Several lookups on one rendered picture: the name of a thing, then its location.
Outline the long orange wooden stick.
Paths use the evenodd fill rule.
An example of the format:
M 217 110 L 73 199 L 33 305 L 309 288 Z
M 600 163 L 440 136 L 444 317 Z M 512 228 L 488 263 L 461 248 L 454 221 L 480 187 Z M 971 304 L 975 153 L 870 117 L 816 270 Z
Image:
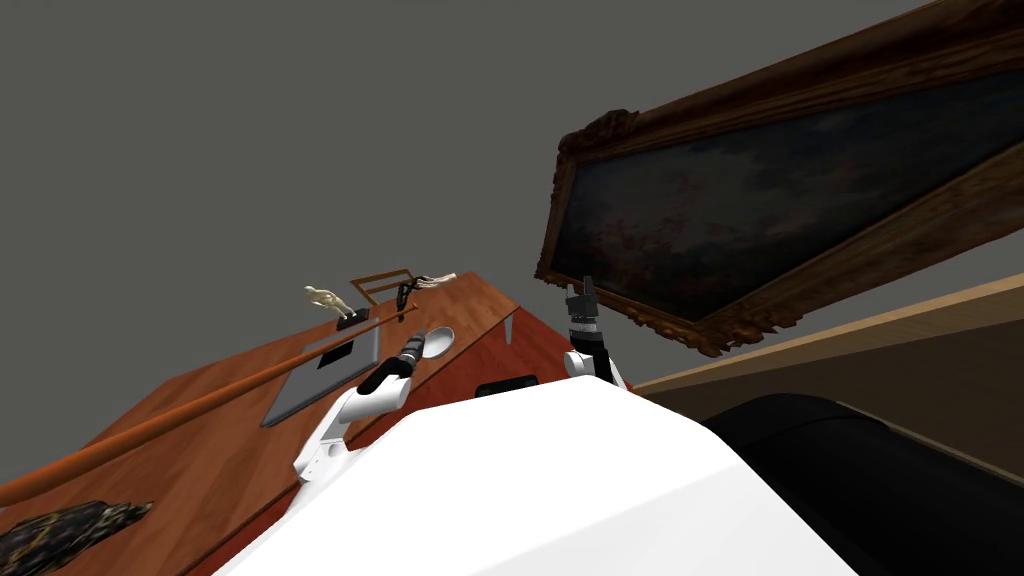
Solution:
M 397 311 L 336 341 L 302 353 L 261 372 L 225 385 L 189 403 L 141 422 L 126 431 L 87 446 L 32 474 L 27 474 L 0 486 L 0 508 L 6 508 L 37 497 L 112 460 L 120 458 L 140 446 L 265 385 L 296 367 L 313 360 L 317 356 L 346 344 L 364 333 L 380 328 L 388 322 L 402 318 L 418 310 L 418 305 L 412 304 L 407 310 Z

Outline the black and white corded object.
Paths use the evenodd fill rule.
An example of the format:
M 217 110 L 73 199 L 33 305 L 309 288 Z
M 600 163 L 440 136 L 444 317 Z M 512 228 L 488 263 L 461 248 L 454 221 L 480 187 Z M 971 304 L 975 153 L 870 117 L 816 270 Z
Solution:
M 396 296 L 396 312 L 399 314 L 397 320 L 404 321 L 404 311 L 408 305 L 410 295 L 416 290 L 435 288 L 457 278 L 456 273 L 451 273 L 440 277 L 417 276 L 409 282 L 400 283 Z

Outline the white figurine on black base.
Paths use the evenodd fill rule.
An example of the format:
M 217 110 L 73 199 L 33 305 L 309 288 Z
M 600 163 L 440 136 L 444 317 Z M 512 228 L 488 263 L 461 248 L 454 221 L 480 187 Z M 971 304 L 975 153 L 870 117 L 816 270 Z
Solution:
M 342 331 L 368 320 L 369 308 L 351 308 L 340 297 L 329 290 L 305 286 L 304 291 L 311 303 L 338 315 L 335 323 L 337 331 Z

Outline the dark painting in gilded frame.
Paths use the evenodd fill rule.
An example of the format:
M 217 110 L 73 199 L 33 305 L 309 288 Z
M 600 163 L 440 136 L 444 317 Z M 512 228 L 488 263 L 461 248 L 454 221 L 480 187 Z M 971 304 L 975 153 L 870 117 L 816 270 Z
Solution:
M 536 277 L 708 357 L 1024 229 L 1024 0 L 933 0 L 559 142 Z

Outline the reddish brown wooden table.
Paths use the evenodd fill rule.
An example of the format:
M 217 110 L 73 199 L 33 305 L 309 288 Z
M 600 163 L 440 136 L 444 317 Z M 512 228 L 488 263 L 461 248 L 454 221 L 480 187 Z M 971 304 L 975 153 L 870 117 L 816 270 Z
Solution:
M 565 376 L 565 294 L 542 289 L 552 315 L 535 312 L 475 273 L 416 292 L 417 310 L 380 332 L 384 355 L 418 331 L 452 327 L 454 348 L 426 360 L 403 413 L 472 397 L 477 385 L 534 374 Z M 87 501 L 151 503 L 139 522 L 85 550 L 51 576 L 211 576 L 229 554 L 279 519 L 296 489 L 293 460 L 333 403 L 328 396 L 272 428 L 260 423 L 283 384 L 265 386 L 38 497 L 0 512 L 0 534 L 18 522 Z

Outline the tan wooden furniture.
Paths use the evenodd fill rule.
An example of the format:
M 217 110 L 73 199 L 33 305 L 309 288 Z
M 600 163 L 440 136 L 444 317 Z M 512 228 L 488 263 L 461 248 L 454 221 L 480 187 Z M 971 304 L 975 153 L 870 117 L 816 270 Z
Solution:
M 694 419 L 771 393 L 819 396 L 1024 486 L 1024 273 L 637 390 Z

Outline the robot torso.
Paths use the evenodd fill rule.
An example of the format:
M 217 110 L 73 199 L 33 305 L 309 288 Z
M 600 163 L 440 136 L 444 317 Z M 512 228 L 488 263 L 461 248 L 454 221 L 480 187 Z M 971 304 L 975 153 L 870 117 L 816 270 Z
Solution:
M 214 576 L 856 576 L 705 426 L 592 376 L 323 447 Z

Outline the dark mottled brown object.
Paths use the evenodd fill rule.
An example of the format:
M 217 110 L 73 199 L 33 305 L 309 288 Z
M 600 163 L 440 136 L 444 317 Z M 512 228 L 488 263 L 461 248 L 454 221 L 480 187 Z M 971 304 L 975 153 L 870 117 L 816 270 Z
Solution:
M 46 576 L 141 520 L 152 502 L 89 501 L 26 519 L 0 535 L 0 576 Z

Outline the small brown wooden frame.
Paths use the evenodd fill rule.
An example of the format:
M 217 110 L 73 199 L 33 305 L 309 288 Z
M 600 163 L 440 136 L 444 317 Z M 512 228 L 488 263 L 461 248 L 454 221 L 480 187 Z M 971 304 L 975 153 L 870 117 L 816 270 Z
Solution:
M 404 268 L 355 278 L 350 283 L 372 306 L 376 306 L 378 294 L 397 291 L 401 285 L 409 284 L 414 279 L 414 275 Z

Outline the flat grey tablet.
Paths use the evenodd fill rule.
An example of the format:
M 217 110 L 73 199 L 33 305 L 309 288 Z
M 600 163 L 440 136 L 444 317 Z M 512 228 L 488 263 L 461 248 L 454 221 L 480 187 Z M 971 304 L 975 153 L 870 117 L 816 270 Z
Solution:
M 336 346 L 293 369 L 260 426 L 272 427 L 371 371 L 380 360 L 380 328 Z

